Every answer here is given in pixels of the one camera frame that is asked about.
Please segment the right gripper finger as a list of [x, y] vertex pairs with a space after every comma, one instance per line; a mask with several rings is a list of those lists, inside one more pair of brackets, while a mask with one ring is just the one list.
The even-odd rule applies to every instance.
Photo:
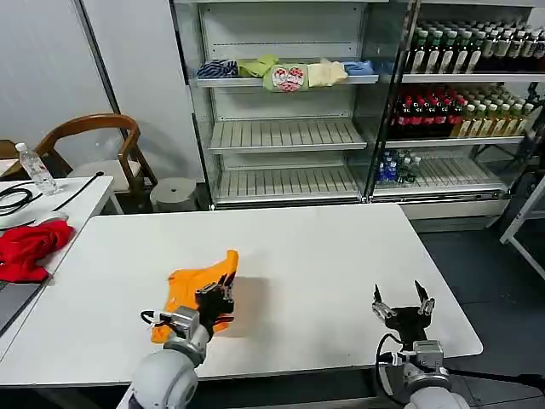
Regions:
[[375, 285], [373, 292], [372, 310], [379, 320], [389, 320], [397, 315], [392, 308], [382, 301], [382, 295], [378, 285]]
[[435, 307], [435, 299], [428, 296], [426, 289], [417, 280], [415, 281], [415, 286], [421, 302], [418, 314], [431, 316]]

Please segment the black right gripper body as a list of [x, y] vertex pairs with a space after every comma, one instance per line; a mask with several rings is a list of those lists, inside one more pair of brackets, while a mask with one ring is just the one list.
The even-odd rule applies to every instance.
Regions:
[[401, 342], [425, 341], [430, 315], [421, 312], [419, 307], [394, 308], [385, 319], [385, 325], [399, 334]]

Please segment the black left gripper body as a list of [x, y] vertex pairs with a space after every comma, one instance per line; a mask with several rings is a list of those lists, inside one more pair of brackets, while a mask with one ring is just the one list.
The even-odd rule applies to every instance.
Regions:
[[196, 295], [199, 322], [206, 329], [226, 329], [234, 320], [233, 302], [225, 302], [223, 294], [214, 292], [208, 295]]

